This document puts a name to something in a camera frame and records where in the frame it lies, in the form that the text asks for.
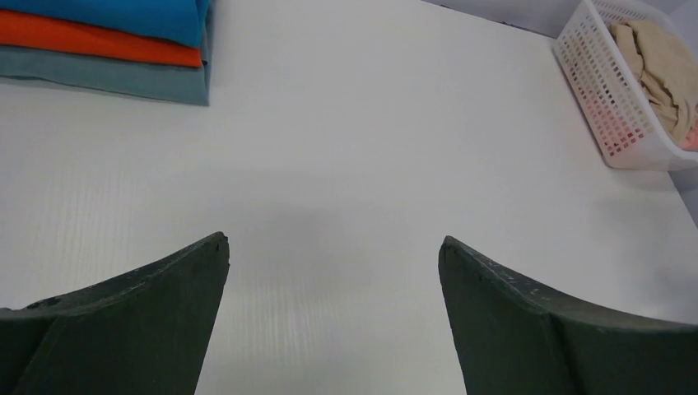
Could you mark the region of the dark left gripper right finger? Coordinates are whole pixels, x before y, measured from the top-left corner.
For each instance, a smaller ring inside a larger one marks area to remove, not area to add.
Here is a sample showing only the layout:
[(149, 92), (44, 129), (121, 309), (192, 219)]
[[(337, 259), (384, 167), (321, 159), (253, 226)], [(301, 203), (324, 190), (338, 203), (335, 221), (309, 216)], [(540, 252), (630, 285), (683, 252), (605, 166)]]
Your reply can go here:
[(609, 309), (453, 237), (438, 263), (470, 394), (694, 394), (697, 328)]

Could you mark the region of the beige t shirt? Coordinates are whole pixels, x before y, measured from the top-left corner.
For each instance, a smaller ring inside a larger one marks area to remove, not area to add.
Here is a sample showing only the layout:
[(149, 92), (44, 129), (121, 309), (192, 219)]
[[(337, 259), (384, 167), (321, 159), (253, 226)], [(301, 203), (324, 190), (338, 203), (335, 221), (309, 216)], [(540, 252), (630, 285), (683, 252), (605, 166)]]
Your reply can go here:
[(663, 130), (680, 147), (697, 123), (697, 61), (691, 51), (652, 21), (611, 23), (608, 29)]

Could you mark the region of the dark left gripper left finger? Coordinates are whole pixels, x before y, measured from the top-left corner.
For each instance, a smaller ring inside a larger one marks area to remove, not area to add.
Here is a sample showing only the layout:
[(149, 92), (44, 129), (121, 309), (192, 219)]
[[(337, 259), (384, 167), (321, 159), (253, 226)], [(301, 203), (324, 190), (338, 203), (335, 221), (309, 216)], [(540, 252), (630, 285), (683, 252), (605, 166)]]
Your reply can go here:
[(229, 257), (216, 232), (92, 286), (2, 309), (2, 393), (195, 393)]

